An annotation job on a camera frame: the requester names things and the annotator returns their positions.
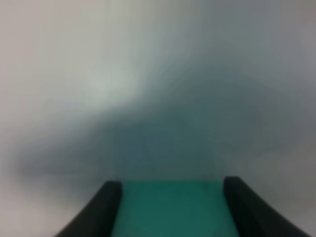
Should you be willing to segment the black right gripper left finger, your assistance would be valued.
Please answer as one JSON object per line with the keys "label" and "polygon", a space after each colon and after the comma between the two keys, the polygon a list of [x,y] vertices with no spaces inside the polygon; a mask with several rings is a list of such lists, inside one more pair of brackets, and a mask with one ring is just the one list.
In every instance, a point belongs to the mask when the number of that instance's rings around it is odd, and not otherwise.
{"label": "black right gripper left finger", "polygon": [[122,183],[106,182],[58,237],[110,237],[122,198]]}

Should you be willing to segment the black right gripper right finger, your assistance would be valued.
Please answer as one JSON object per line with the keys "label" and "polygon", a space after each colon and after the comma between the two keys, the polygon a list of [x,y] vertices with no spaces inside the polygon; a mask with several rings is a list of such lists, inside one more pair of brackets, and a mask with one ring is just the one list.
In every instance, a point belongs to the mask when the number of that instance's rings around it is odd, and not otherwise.
{"label": "black right gripper right finger", "polygon": [[225,177],[224,195],[241,237],[307,237],[239,177]]}

